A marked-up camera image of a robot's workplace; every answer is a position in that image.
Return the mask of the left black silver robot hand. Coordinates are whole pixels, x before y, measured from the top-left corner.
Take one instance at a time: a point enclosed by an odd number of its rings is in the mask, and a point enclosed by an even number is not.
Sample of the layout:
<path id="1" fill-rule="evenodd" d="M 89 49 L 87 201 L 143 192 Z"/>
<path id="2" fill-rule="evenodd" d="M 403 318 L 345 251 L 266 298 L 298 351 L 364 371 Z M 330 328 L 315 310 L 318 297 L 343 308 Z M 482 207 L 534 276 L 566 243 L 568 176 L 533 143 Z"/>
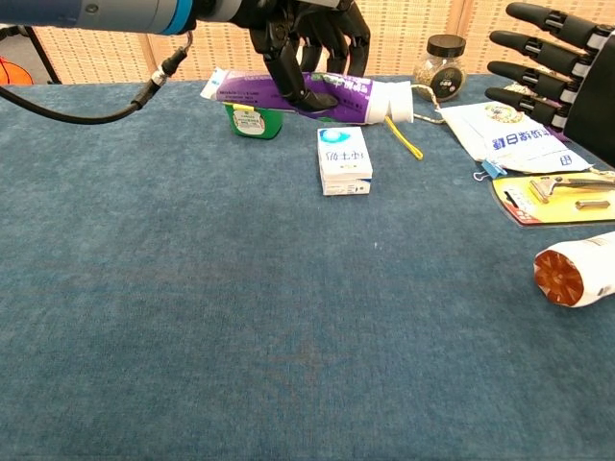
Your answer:
<path id="1" fill-rule="evenodd" d="M 354 1 L 195 1 L 191 15 L 204 22 L 231 23 L 249 31 L 277 90 L 305 112 L 323 112 L 336 99 L 306 86 L 326 50 L 327 71 L 364 75 L 371 32 Z"/>

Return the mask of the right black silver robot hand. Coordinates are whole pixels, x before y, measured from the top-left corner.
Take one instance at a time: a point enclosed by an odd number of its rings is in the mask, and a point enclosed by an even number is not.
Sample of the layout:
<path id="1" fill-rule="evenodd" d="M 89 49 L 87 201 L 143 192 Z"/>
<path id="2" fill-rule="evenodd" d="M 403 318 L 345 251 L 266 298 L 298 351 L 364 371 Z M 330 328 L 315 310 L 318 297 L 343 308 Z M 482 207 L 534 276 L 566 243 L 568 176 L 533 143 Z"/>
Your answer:
<path id="1" fill-rule="evenodd" d="M 614 27 L 522 2 L 508 4 L 506 13 L 578 50 L 536 36 L 494 31 L 489 36 L 492 42 L 519 52 L 555 74 L 508 61 L 491 61 L 487 65 L 491 73 L 513 80 L 533 94 L 489 87 L 485 96 L 564 134 L 613 165 Z"/>

